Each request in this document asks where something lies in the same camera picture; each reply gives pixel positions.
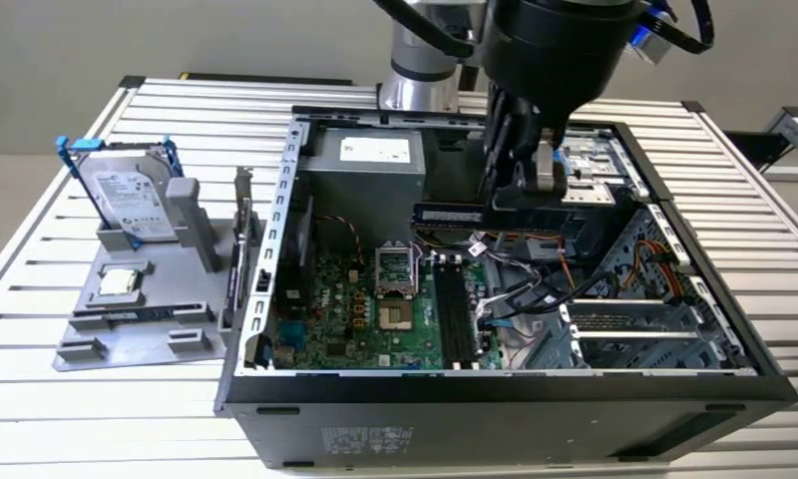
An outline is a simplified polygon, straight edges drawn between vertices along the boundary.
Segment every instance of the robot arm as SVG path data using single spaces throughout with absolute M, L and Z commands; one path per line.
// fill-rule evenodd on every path
M 445 55 L 480 58 L 491 80 L 480 189 L 495 210 L 564 196 L 553 157 L 568 119 L 601 95 L 628 45 L 656 63 L 671 44 L 699 54 L 715 36 L 708 0 L 692 0 L 700 41 L 669 23 L 667 0 L 492 0 L 479 53 L 420 15 L 416 1 L 375 1 Z

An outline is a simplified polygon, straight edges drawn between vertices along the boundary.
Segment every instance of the orange wire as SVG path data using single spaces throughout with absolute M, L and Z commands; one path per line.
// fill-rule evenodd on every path
M 559 260 L 561 261 L 561 270 L 564 271 L 564 275 L 568 277 L 568 283 L 571 284 L 571 289 L 576 289 L 576 284 L 573 283 L 573 276 L 571 276 L 571 268 L 568 267 L 568 261 L 564 258 L 564 238 L 559 237 Z
M 664 252 L 671 252 L 671 249 L 668 248 L 668 246 L 665 246 L 665 244 L 663 244 L 661 242 L 659 242 L 656 240 L 649 240 L 648 242 L 655 244 L 656 247 L 659 247 Z M 672 288 L 672 293 L 676 296 L 683 296 L 683 285 L 680 284 L 680 281 L 677 280 L 677 275 L 673 273 L 671 266 L 668 264 L 661 264 L 660 270 L 664 271 L 663 275 L 665 276 L 665 280 L 668 281 L 668 284 Z
M 627 277 L 627 281 L 624 282 L 623 287 L 629 287 L 633 280 L 636 279 L 636 273 L 639 272 L 639 267 L 641 266 L 641 255 L 639 254 L 639 249 L 644 244 L 648 245 L 648 247 L 651 248 L 651 251 L 655 253 L 657 253 L 659 251 L 669 252 L 668 248 L 665 247 L 665 245 L 663 243 L 649 240 L 649 239 L 641 239 L 636 243 L 636 248 L 635 248 L 635 252 L 633 252 L 633 256 L 635 256 L 633 269 L 629 271 L 629 276 Z M 668 266 L 664 264 L 660 264 L 659 268 L 660 268 L 660 273 L 663 274 L 663 277 L 665 278 L 665 281 L 668 282 L 668 287 L 671 289 L 671 293 L 675 296 L 681 296 L 683 295 L 683 286 L 680 285 L 680 282 L 677 281 L 677 277 L 675 276 L 673 272 L 671 271 Z

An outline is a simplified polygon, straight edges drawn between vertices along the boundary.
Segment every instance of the hard drive label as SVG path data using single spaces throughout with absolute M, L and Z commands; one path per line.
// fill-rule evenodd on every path
M 104 201 L 119 227 L 140 240 L 165 240 L 175 235 L 155 183 L 141 173 L 95 174 Z

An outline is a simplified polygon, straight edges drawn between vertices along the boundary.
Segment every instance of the white wall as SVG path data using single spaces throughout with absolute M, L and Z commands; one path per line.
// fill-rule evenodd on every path
M 798 0 L 712 4 L 716 49 L 659 68 L 625 59 L 607 96 L 700 100 L 725 126 L 757 128 L 798 104 Z M 388 70 L 389 41 L 371 0 L 0 0 L 0 153 L 49 152 L 57 134 L 84 133 L 125 74 L 367 85 Z

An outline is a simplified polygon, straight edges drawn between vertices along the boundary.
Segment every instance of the label sticker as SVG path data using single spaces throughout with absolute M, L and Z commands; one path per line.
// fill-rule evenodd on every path
M 344 138 L 341 161 L 411 163 L 411 141 L 405 138 Z
M 473 246 L 469 247 L 468 251 L 473 255 L 473 257 L 476 257 L 480 254 L 483 254 L 487 249 L 488 249 L 488 246 L 484 244 L 484 242 L 477 241 L 473 243 Z
M 421 218 L 427 222 L 461 222 L 479 223 L 481 222 L 481 213 L 461 213 L 461 212 L 439 212 L 427 210 L 423 212 Z
M 405 454 L 413 427 L 324 427 L 323 443 L 329 454 Z
M 121 229 L 140 240 L 168 240 L 175 236 L 153 180 L 141 173 L 95 174 L 109 211 Z

